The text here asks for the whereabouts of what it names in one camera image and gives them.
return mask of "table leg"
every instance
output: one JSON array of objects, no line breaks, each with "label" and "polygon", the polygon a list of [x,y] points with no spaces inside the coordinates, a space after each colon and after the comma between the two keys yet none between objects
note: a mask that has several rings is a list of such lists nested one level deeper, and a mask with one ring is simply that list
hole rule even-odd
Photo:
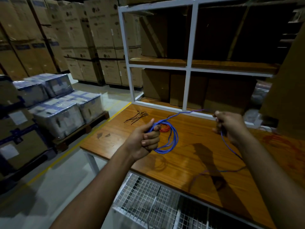
[{"label": "table leg", "polygon": [[99,168],[97,166],[97,163],[96,163],[94,157],[91,154],[87,153],[87,152],[84,152],[84,153],[85,153],[85,156],[86,156],[86,158],[87,158],[87,160],[89,162],[89,165],[90,165],[94,175],[96,176],[99,173]]}]

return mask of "workbench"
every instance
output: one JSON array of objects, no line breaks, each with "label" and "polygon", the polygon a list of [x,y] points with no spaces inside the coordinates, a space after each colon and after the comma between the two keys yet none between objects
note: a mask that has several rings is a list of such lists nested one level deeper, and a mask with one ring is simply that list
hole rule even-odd
[{"label": "workbench", "polygon": [[[127,119],[138,112],[145,116],[131,125]],[[130,133],[140,125],[166,119],[172,112],[131,104],[114,119],[98,129],[90,138],[84,140],[81,148],[85,150],[90,166],[97,174],[99,169],[94,156],[109,160],[124,143]],[[217,170],[237,170],[245,164],[224,144],[220,135],[212,132],[215,121],[180,114],[170,119],[177,129],[179,142],[167,154],[152,151],[137,161],[131,172],[158,183],[172,191],[238,219],[255,228],[275,228],[268,210],[262,200],[255,182],[247,169],[236,173],[220,173]],[[305,186],[304,141],[281,137],[258,129],[251,133],[274,156],[280,166],[299,184]],[[169,132],[162,132],[159,145],[167,143]],[[238,150],[225,138],[228,145]],[[205,170],[211,175],[196,176]]]}]

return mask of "person's left hand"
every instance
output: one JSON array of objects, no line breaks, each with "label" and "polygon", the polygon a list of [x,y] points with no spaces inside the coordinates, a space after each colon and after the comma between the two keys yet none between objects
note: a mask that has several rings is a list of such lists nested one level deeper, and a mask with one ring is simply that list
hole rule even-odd
[{"label": "person's left hand", "polygon": [[145,133],[152,127],[154,121],[155,119],[151,119],[147,124],[136,128],[124,142],[124,147],[132,155],[135,162],[158,147],[161,125],[157,125],[153,131]]}]

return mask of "hand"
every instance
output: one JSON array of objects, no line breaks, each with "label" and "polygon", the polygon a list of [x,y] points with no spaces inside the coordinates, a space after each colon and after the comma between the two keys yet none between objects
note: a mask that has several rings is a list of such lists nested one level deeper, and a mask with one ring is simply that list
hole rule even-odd
[{"label": "hand", "polygon": [[155,119],[151,119],[147,124],[136,128],[123,144],[135,162],[158,147],[161,125],[157,125],[153,131],[145,133],[152,127],[154,121]]},{"label": "hand", "polygon": [[223,126],[227,130],[228,139],[234,146],[238,147],[244,137],[252,137],[240,114],[216,111],[213,117],[217,117],[216,128],[213,131],[220,134]]}]

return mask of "gray floor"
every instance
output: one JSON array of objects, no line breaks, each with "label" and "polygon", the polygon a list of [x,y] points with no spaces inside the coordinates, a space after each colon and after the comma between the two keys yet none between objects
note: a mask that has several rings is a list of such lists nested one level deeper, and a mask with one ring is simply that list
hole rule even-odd
[{"label": "gray floor", "polygon": [[[101,93],[110,117],[130,101],[129,90],[80,84],[70,76],[75,90]],[[21,179],[10,192],[0,196],[0,228],[49,228],[65,206],[93,179],[93,172],[77,145],[87,135],[69,145],[69,150],[37,167]],[[105,161],[96,158],[99,168]],[[113,228],[110,211],[103,229]]]}]

